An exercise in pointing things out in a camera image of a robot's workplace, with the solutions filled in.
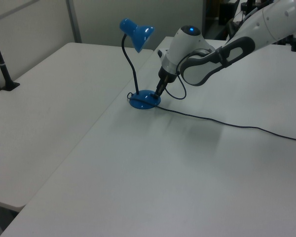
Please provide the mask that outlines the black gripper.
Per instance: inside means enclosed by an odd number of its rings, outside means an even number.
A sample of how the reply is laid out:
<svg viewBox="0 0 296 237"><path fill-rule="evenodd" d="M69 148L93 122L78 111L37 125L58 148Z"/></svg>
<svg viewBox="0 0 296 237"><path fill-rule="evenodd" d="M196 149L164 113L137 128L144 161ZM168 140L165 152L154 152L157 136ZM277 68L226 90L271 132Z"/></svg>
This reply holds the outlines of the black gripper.
<svg viewBox="0 0 296 237"><path fill-rule="evenodd" d="M167 72L163 67L160 68L158 72L158 76L160 80L156 87L156 91L154 93L156 96L160 96L163 93L163 91L166 89L167 84L173 83L177 78L176 74L171 74Z"/></svg>

